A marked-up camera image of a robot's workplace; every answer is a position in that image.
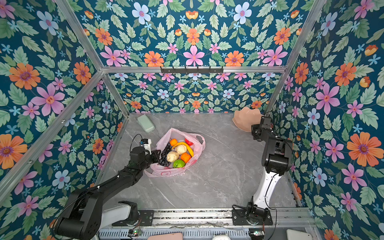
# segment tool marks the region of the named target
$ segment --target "orange fruit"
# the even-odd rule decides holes
[[[178,141],[176,139],[172,139],[171,141],[169,141],[169,143],[173,147],[178,143]]]
[[[191,159],[191,155],[185,152],[181,155],[180,159],[187,163]]]

